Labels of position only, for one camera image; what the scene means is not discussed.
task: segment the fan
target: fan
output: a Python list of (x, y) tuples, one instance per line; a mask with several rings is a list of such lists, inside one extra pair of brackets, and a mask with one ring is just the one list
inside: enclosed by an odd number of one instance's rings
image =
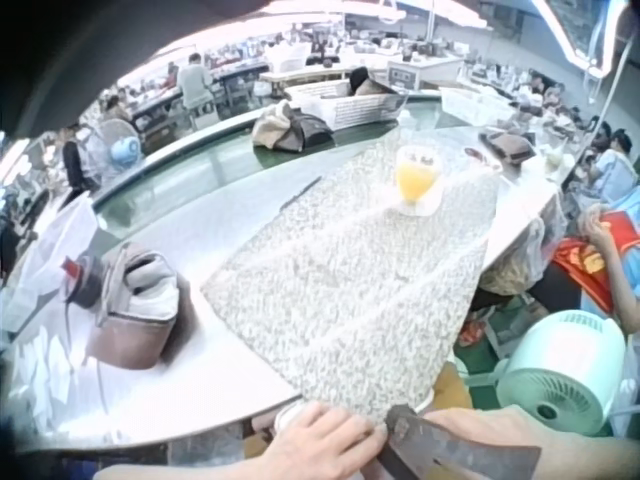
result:
[(501, 406), (519, 405), (545, 425), (597, 433), (618, 394), (625, 358), (618, 325), (579, 310), (555, 313), (534, 325), (510, 359), (468, 386), (491, 385)]
[(133, 126), (120, 119), (110, 119), (101, 122), (95, 131), (95, 135), (106, 146), (107, 154), (103, 160), (101, 170), (102, 185), (110, 183), (118, 175), (137, 165), (142, 159), (142, 149), (138, 132)]

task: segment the orange juice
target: orange juice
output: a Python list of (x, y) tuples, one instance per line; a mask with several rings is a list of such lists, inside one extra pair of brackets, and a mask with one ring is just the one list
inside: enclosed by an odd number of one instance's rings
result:
[(432, 187), (438, 178), (434, 165), (412, 161), (400, 161), (396, 165), (396, 182), (402, 197), (407, 202), (417, 202)]

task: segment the basket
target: basket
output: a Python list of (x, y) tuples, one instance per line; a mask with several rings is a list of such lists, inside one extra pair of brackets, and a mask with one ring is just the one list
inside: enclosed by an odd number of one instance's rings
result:
[(303, 69), (310, 54), (311, 43), (300, 43), (288, 48), (276, 47), (265, 56), (272, 72), (286, 73)]
[(440, 88), (442, 110), (474, 127), (506, 122), (515, 110), (502, 99), (460, 88)]
[(304, 113), (321, 118), (333, 131), (395, 120), (407, 101), (406, 95), (399, 94), (350, 97), (348, 80), (289, 87), (285, 93)]

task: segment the mint green fan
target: mint green fan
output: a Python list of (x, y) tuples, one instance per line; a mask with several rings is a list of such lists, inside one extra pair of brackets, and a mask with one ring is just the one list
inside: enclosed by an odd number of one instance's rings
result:
[(624, 337), (612, 319), (569, 310), (538, 322), (511, 358), (466, 383), (497, 382), (501, 406), (519, 405), (555, 430), (592, 435), (611, 410), (625, 352)]

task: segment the person's hand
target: person's hand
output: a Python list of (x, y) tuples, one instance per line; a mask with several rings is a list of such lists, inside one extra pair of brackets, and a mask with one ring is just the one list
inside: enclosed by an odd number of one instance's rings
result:
[(278, 433), (259, 461), (268, 480), (344, 480), (387, 440), (384, 426), (342, 408), (310, 403)]
[[(518, 406), (489, 411), (451, 408), (430, 412), (424, 418), (467, 440), (487, 445), (540, 447), (542, 455), (534, 478), (569, 478), (563, 473), (567, 468), (570, 470), (570, 464), (566, 463), (567, 447), (573, 445), (566, 438), (570, 434), (551, 430)], [(483, 478), (462, 472), (455, 465), (446, 467), (463, 474), (463, 478)]]
[(599, 220), (608, 209), (603, 203), (596, 203), (586, 208), (578, 217), (578, 231), (580, 234), (586, 236), (588, 225)]
[(616, 244), (609, 230), (609, 225), (600, 221), (600, 216), (605, 211), (605, 208), (603, 205), (594, 205), (587, 209), (578, 219), (580, 232), (603, 256), (616, 250)]

